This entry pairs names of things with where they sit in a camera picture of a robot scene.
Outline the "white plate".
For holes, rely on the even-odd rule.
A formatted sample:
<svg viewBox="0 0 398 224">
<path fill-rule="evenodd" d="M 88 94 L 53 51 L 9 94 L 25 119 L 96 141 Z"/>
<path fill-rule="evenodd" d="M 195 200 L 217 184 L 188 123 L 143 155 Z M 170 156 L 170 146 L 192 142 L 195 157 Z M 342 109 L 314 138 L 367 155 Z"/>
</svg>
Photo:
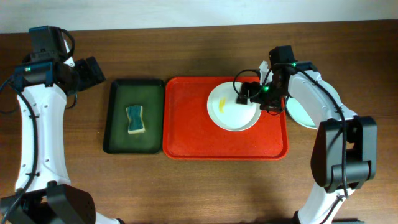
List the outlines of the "white plate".
<svg viewBox="0 0 398 224">
<path fill-rule="evenodd" d="M 244 131 L 254 126 L 261 116 L 258 104 L 236 102 L 238 94 L 233 82 L 216 86 L 208 96 L 207 112 L 212 122 L 227 131 Z"/>
</svg>

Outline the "pale green plate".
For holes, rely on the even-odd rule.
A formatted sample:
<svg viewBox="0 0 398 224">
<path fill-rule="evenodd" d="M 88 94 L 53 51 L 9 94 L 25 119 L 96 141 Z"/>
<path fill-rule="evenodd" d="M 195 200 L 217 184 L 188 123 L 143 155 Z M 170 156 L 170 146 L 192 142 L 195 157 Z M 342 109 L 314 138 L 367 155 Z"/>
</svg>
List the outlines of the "pale green plate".
<svg viewBox="0 0 398 224">
<path fill-rule="evenodd" d="M 317 128 L 303 106 L 296 99 L 292 97 L 287 99 L 286 110 L 290 117 L 299 125 L 310 129 Z"/>
</svg>

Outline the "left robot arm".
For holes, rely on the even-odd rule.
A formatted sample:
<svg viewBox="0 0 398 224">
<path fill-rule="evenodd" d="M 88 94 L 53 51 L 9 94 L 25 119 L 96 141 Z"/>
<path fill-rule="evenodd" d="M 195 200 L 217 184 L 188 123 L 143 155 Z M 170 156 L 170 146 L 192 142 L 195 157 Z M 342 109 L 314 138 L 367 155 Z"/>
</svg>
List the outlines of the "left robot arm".
<svg viewBox="0 0 398 224">
<path fill-rule="evenodd" d="M 23 63 L 8 79 L 22 118 L 21 166 L 15 194 L 1 199 L 4 222 L 122 223 L 96 211 L 93 197 L 72 187 L 63 141 L 67 96 L 105 80 L 96 59 Z"/>
</svg>

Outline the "green and yellow sponge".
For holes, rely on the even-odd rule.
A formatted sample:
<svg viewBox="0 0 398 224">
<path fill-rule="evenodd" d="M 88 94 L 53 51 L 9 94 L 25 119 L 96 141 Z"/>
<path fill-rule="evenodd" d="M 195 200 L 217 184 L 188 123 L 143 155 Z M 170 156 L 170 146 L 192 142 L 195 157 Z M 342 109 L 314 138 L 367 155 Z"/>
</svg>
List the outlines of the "green and yellow sponge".
<svg viewBox="0 0 398 224">
<path fill-rule="evenodd" d="M 129 134 L 144 133 L 146 131 L 143 122 L 143 106 L 132 105 L 126 108 L 127 119 L 129 121 L 127 131 Z"/>
</svg>

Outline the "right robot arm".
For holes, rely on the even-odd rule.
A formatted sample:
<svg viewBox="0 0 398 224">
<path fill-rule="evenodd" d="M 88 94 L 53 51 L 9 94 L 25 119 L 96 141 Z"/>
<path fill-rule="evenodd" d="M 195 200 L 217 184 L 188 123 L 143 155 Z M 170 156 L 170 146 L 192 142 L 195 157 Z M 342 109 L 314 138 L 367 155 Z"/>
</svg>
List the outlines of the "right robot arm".
<svg viewBox="0 0 398 224">
<path fill-rule="evenodd" d="M 263 64 L 259 82 L 235 88 L 237 103 L 282 112 L 283 99 L 297 100 L 317 127 L 310 167 L 314 185 L 291 223 L 333 223 L 342 204 L 376 174 L 377 124 L 359 116 L 327 88 L 312 62 Z"/>
</svg>

